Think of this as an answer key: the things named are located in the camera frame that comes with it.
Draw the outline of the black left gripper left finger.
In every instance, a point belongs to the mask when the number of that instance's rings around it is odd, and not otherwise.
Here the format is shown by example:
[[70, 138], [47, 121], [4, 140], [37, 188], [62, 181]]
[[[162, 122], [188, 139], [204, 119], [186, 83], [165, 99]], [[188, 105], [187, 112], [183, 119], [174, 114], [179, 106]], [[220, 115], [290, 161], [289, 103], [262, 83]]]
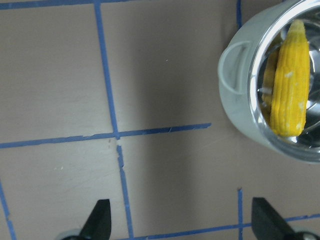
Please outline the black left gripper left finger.
[[111, 237], [111, 203], [99, 199], [77, 234], [59, 235], [57, 240], [109, 240]]

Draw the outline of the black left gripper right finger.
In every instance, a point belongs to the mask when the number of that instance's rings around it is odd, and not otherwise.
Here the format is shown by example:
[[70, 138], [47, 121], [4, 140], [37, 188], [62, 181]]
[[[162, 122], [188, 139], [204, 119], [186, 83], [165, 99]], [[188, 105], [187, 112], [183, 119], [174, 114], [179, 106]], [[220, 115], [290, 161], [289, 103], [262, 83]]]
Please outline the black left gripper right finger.
[[318, 240], [320, 236], [307, 230], [294, 230], [263, 197], [253, 197], [251, 229], [258, 240]]

